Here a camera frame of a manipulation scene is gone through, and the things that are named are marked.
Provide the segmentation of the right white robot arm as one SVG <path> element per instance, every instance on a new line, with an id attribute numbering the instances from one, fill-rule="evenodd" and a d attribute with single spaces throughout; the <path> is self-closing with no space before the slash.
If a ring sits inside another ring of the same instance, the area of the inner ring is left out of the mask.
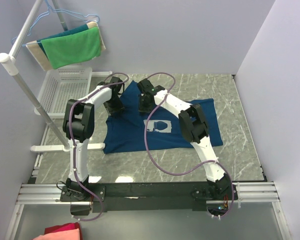
<path id="1" fill-rule="evenodd" d="M 202 107 L 199 104 L 187 103 L 170 93 L 161 85 L 153 86 L 149 79 L 141 80 L 137 87 L 140 91 L 140 109 L 149 112 L 144 127 L 144 145 L 152 163 L 163 173 L 171 176 L 184 176 L 201 166 L 204 166 L 208 185 L 212 188 L 214 199 L 225 199 L 231 196 L 235 200 L 235 190 L 232 178 L 225 167 L 220 164 L 211 144 L 208 122 Z M 153 159 L 148 146 L 148 125 L 150 118 L 158 108 L 164 108 L 178 118 L 182 137 L 195 149 L 201 163 L 190 170 L 173 173 L 161 168 Z"/>

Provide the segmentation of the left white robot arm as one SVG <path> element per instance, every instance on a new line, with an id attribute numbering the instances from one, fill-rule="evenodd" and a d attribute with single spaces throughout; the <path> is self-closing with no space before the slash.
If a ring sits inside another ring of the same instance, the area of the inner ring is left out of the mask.
<path id="1" fill-rule="evenodd" d="M 88 95 L 66 104 L 62 130 L 70 146 L 70 172 L 65 183 L 69 192 L 83 194 L 88 189 L 88 144 L 95 130 L 95 109 L 103 105 L 109 115 L 124 110 L 119 95 L 126 81 L 113 75 L 107 78 L 109 82 L 100 82 Z"/>

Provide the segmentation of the blue t shirt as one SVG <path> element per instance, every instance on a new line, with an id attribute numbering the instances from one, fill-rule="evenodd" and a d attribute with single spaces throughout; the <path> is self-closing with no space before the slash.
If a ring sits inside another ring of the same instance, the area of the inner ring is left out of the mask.
<path id="1" fill-rule="evenodd" d="M 118 116 L 106 120 L 107 134 L 104 140 L 104 154 L 145 151 L 144 129 L 147 114 L 138 111 L 140 91 L 132 81 L 121 95 L 124 110 Z M 208 123 L 210 142 L 213 147 L 223 145 L 214 100 L 195 99 L 189 102 L 202 107 Z M 147 144 L 150 150 L 191 148 L 181 133 L 179 120 L 172 113 L 160 107 L 151 116 L 147 125 Z"/>

